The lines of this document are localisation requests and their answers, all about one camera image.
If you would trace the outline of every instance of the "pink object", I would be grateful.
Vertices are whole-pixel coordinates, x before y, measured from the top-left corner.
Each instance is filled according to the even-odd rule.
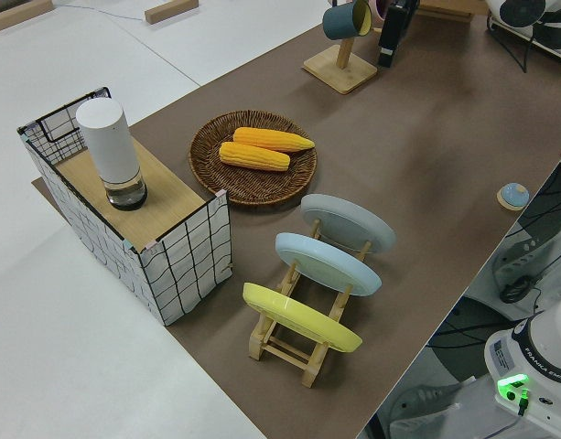
[[[388,12],[388,6],[392,0],[368,0],[370,9],[372,10],[372,21],[376,23],[383,23],[386,18],[386,13]]]

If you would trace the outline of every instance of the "grid pattern box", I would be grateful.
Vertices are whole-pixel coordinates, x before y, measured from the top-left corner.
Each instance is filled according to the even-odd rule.
[[[84,101],[98,97],[111,94],[107,88],[93,91],[18,128],[18,133],[82,243],[155,318],[170,325],[232,275],[227,193],[216,194],[137,251],[56,168],[86,148],[75,113]]]

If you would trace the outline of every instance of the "wooden mug tree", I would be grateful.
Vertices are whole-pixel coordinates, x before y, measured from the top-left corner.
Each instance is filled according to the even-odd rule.
[[[374,77],[378,69],[351,53],[355,37],[344,38],[304,62],[303,68],[341,94],[347,94]]]

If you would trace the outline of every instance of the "glass base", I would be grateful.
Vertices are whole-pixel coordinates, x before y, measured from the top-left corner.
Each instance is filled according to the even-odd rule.
[[[103,183],[107,199],[114,208],[119,210],[139,209],[148,196],[146,183],[139,171],[134,178],[126,183]]]
[[[131,202],[130,204],[117,204],[115,201],[112,201],[112,197],[109,195],[109,193],[107,194],[107,199],[109,200],[109,203],[118,210],[140,209],[142,205],[146,202],[146,198],[148,198],[148,189],[146,185],[144,185],[144,193],[142,197],[137,201]]]

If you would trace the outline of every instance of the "round woven basket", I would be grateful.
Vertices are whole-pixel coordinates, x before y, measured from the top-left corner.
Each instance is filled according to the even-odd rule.
[[[204,187],[212,193],[227,190],[231,203],[264,206],[287,201],[308,186],[317,168],[316,148],[290,153],[286,172],[222,163],[219,159],[221,143],[233,140],[233,132],[240,126],[268,128],[309,138],[295,123],[271,112],[243,110],[218,116],[195,134],[189,150],[190,168]]]

